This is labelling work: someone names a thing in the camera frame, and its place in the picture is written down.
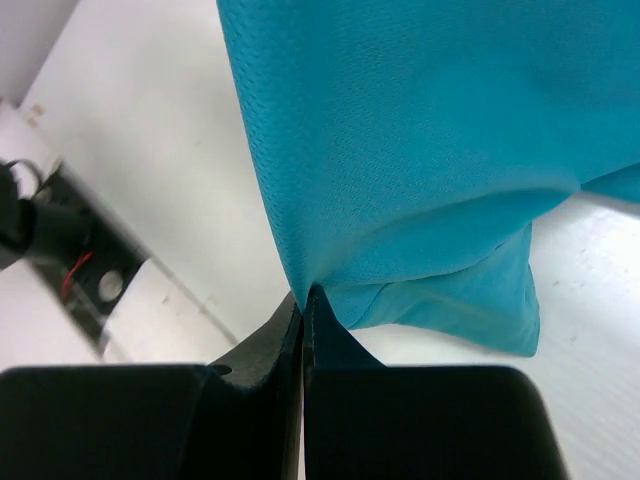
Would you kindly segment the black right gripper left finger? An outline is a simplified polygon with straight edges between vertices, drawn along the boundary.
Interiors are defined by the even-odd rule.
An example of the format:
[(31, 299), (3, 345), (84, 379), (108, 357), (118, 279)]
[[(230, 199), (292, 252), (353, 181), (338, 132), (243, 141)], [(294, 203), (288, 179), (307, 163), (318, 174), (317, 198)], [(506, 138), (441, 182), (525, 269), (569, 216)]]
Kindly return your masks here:
[(207, 453), (223, 479), (296, 479), (302, 320), (287, 294), (269, 320), (210, 365)]

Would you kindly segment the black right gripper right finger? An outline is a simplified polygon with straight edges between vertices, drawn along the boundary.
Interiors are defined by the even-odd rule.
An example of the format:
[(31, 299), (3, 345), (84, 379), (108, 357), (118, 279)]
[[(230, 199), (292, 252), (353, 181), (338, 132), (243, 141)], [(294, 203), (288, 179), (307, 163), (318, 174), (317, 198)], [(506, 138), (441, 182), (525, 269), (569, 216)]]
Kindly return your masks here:
[(360, 405), (366, 375), (384, 366), (340, 324), (322, 287), (310, 291), (302, 319), (306, 477), (356, 478), (373, 422)]

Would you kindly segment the teal t shirt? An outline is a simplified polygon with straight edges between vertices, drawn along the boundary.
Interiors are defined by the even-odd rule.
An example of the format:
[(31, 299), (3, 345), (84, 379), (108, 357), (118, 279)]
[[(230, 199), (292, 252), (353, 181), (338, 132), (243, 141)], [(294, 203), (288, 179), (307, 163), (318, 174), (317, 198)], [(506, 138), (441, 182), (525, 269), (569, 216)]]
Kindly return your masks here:
[(639, 199), (635, 1), (222, 1), (290, 288), (349, 329), (537, 350), (533, 221)]

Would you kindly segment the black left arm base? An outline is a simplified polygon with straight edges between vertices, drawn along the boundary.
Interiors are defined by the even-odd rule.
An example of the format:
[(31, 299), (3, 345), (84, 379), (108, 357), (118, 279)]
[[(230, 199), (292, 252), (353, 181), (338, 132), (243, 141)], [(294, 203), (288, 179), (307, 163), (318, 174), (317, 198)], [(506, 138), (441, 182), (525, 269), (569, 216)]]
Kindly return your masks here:
[(1, 268), (27, 261), (102, 355), (108, 316), (148, 259), (65, 165), (1, 161)]

